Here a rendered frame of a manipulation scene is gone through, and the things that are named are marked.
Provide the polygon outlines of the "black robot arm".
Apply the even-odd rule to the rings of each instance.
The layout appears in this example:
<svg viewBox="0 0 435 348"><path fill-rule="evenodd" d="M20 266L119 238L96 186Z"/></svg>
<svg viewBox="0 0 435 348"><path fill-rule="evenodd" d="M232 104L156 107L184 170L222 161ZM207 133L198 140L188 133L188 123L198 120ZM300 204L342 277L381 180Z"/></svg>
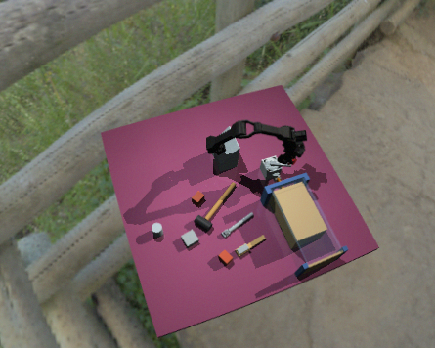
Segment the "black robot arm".
<svg viewBox="0 0 435 348"><path fill-rule="evenodd" d="M254 125L254 131L246 135L246 123ZM234 138L244 139L250 138L254 134L267 134L271 136L276 136L279 140L282 140L285 145L290 145L293 142L304 142L307 141L306 130L296 131L292 126L283 126L281 128L272 127L264 125L258 121L253 122L248 119L238 120L235 122L231 129L218 135L218 136L208 136L206 138L206 149L208 153L217 153L217 155L226 151L225 142L228 142ZM296 145L290 148L290 154L301 157L304 154L304 145Z"/></svg>

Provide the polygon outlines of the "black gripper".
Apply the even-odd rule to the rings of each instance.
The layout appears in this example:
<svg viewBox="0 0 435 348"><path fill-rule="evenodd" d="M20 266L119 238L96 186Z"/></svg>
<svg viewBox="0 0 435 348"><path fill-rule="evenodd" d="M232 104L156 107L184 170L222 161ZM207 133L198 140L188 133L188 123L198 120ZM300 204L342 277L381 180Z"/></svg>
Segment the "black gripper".
<svg viewBox="0 0 435 348"><path fill-rule="evenodd" d="M291 155L289 152L290 152L290 148L293 147L295 143L296 143L296 142L293 142L293 143L290 144L290 145L285 145L284 143L282 143L282 146L284 146L283 151L285 152L285 154L280 154L280 155L277 157L278 163L281 163L281 164L286 165L286 164L289 162L290 164L292 164L292 159L293 159L293 158L296 159L296 155L294 155L294 154ZM302 143L302 142L297 142L296 145L297 145L297 146L298 146L298 145L303 145L303 143Z"/></svg>

